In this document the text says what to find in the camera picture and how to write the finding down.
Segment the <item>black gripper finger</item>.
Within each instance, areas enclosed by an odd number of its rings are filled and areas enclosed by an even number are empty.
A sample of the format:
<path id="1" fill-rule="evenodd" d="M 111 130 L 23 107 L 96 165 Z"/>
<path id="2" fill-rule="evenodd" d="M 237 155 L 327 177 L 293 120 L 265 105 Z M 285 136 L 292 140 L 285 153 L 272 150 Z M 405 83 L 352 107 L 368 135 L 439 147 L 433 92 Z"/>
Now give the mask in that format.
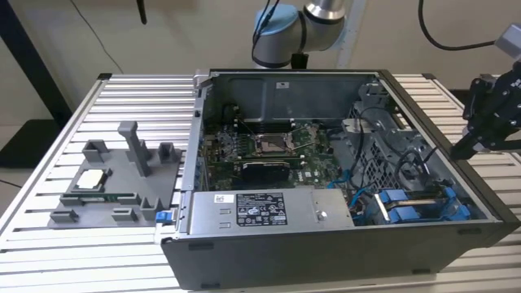
<path id="1" fill-rule="evenodd" d="M 491 146 L 497 136 L 497 78 L 476 78 L 471 83 L 464 103 L 463 118 L 467 121 L 464 134 L 451 149 L 451 158 L 468 160 Z"/>
<path id="2" fill-rule="evenodd" d="M 515 139 L 509 138 L 515 134 L 520 134 L 520 122 L 517 120 L 497 125 L 492 130 L 489 149 L 493 151 L 520 151 L 520 136 Z"/>

